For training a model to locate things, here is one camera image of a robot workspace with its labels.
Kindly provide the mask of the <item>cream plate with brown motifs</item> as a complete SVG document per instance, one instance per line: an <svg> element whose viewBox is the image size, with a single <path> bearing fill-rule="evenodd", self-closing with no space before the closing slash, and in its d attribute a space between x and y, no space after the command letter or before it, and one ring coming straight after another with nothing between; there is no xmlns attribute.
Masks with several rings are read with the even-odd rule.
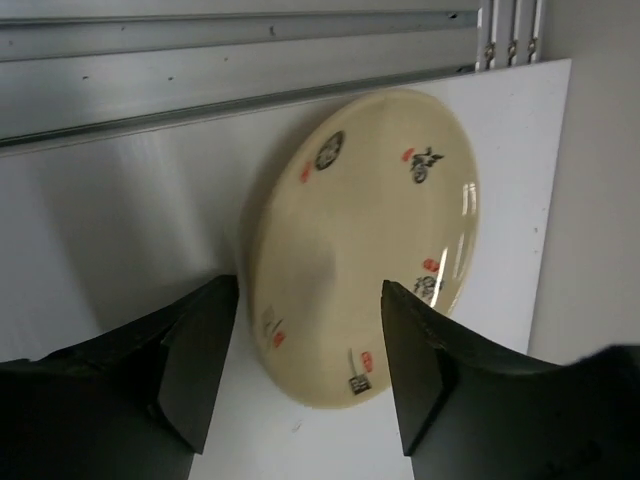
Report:
<svg viewBox="0 0 640 480"><path fill-rule="evenodd" d="M462 124L415 90L365 95L306 139L266 200L248 264L253 336L285 395L341 409L388 389L383 284L452 312L478 186Z"/></svg>

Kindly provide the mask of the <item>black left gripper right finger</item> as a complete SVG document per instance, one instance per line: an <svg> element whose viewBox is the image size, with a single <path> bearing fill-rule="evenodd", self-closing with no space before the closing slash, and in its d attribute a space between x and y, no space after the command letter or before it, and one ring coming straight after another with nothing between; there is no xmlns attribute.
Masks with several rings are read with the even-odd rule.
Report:
<svg viewBox="0 0 640 480"><path fill-rule="evenodd" d="M635 479L639 349L555 365L385 281L381 317L404 454L418 479Z"/></svg>

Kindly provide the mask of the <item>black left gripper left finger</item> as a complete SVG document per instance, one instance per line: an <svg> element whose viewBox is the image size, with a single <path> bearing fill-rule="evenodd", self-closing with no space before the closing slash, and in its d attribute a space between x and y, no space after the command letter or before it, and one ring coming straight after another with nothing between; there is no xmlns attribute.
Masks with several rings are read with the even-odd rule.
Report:
<svg viewBox="0 0 640 480"><path fill-rule="evenodd" d="M238 306L220 275L40 360L1 366L5 479L185 479L204 450Z"/></svg>

